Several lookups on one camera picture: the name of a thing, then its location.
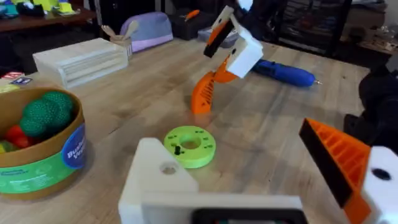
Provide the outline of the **white orange left gripper right finger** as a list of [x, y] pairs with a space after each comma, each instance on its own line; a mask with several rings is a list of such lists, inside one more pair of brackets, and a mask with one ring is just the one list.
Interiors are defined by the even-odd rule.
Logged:
[[305, 118], [299, 136], [350, 223], [397, 224], [397, 154]]

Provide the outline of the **bare white left gripper left finger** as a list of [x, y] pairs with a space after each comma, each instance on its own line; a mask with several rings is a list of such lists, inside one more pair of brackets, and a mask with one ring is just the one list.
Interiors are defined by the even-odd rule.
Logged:
[[145, 193], [197, 193], [198, 182], [177, 162], [156, 138], [142, 138], [135, 151], [126, 182], [118, 202], [121, 223], [190, 223], [190, 212], [170, 207], [164, 214], [153, 215], [142, 207]]

